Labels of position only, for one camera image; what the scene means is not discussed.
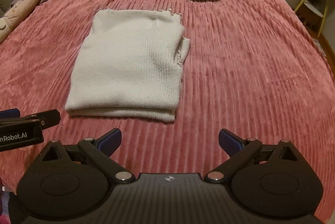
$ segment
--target white knit sweater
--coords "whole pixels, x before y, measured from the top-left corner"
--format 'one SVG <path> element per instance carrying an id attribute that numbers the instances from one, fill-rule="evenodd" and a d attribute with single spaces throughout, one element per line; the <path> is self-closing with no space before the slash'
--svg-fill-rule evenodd
<path id="1" fill-rule="evenodd" d="M 169 11 L 100 10 L 71 75 L 72 115 L 175 119 L 190 40 Z"/>

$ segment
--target cream plush pillow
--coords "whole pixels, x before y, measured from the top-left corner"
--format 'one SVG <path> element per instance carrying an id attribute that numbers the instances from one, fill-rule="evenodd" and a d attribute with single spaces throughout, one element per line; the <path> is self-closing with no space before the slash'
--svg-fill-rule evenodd
<path id="1" fill-rule="evenodd" d="M 0 44 L 34 10 L 39 0 L 18 0 L 15 5 L 0 18 Z"/>

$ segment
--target round black pad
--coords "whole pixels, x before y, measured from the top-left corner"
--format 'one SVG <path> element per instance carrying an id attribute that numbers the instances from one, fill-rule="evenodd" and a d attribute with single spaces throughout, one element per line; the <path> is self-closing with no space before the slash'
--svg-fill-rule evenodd
<path id="1" fill-rule="evenodd" d="M 108 181 L 97 169 L 57 161 L 30 169 L 17 186 L 21 204 L 31 214 L 48 220 L 84 215 L 96 207 L 107 192 Z"/>
<path id="2" fill-rule="evenodd" d="M 78 189 L 80 180 L 71 174 L 53 174 L 44 178 L 41 189 L 51 196 L 64 196 Z"/>
<path id="3" fill-rule="evenodd" d="M 288 174 L 270 173 L 260 180 L 261 187 L 274 195 L 288 195 L 295 192 L 299 187 L 298 180 Z"/>
<path id="4" fill-rule="evenodd" d="M 314 213 L 323 193 L 310 167 L 283 160 L 242 169 L 232 179 L 231 188 L 244 207 L 276 218 Z"/>

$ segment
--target black clamp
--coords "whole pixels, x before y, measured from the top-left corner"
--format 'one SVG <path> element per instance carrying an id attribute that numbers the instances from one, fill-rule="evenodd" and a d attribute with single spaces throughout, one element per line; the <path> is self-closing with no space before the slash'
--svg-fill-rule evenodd
<path id="1" fill-rule="evenodd" d="M 263 145 L 222 129 L 219 144 L 231 158 L 207 173 L 206 181 L 225 184 L 242 206 L 267 217 L 315 212 L 322 183 L 290 140 Z"/>
<path id="2" fill-rule="evenodd" d="M 36 145 L 44 142 L 44 129 L 60 122 L 58 110 L 50 110 L 20 117 L 18 109 L 0 112 L 0 151 Z"/>
<path id="3" fill-rule="evenodd" d="M 135 180 L 132 173 L 110 159 L 121 141 L 118 128 L 96 140 L 85 138 L 77 145 L 50 141 L 17 186 L 21 204 L 33 215 L 56 219 L 95 208 L 111 185 Z"/>

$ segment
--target bed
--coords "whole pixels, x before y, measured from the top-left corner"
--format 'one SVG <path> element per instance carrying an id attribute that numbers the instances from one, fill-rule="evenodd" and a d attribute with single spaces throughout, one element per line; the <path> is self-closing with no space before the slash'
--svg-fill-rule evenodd
<path id="1" fill-rule="evenodd" d="M 191 47 L 175 122 L 65 112 L 77 53 L 105 8 L 181 13 Z M 134 174 L 203 175 L 227 160 L 218 133 L 228 128 L 265 144 L 292 140 L 324 185 L 316 216 L 334 211 L 334 76 L 285 0 L 48 0 L 0 45 L 0 61 L 0 109 L 61 113 L 43 144 L 0 153 L 0 177 L 14 192 L 51 139 L 74 144 L 118 127 L 112 158 Z"/>

